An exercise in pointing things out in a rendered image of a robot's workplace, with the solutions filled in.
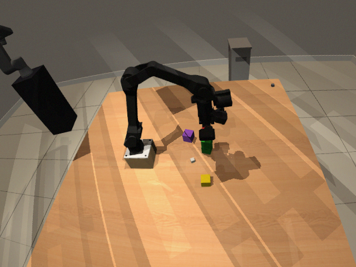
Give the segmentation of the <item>purple cube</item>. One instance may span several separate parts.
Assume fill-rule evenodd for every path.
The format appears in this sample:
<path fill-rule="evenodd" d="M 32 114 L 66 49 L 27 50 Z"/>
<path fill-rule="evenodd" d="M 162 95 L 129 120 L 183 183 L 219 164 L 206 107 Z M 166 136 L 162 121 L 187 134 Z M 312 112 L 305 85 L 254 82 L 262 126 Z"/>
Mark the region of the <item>purple cube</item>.
<path fill-rule="evenodd" d="M 185 142 L 192 143 L 194 137 L 195 137 L 195 135 L 194 135 L 193 130 L 185 129 L 184 133 L 182 134 L 183 141 L 185 141 Z"/>

